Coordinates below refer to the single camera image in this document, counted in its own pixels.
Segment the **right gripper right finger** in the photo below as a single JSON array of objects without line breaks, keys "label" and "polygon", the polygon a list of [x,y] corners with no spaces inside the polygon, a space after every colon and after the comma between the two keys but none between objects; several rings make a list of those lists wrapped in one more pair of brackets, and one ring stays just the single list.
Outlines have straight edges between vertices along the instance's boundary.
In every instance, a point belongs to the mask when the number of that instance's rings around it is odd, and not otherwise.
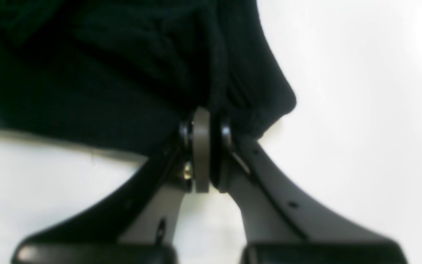
[{"label": "right gripper right finger", "polygon": [[234,133],[224,113],[191,113],[190,155],[196,192],[214,186],[239,207],[247,241],[242,264],[407,263],[392,239],[301,190],[256,139]]}]

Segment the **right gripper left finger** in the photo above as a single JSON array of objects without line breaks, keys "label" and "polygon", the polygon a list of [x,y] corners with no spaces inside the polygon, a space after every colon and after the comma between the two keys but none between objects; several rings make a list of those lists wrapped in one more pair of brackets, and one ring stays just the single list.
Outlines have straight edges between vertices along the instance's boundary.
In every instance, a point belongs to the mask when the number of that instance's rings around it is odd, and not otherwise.
[{"label": "right gripper left finger", "polygon": [[105,199],[25,238],[12,264],[176,264],[172,246],[182,200],[192,191],[193,115]]}]

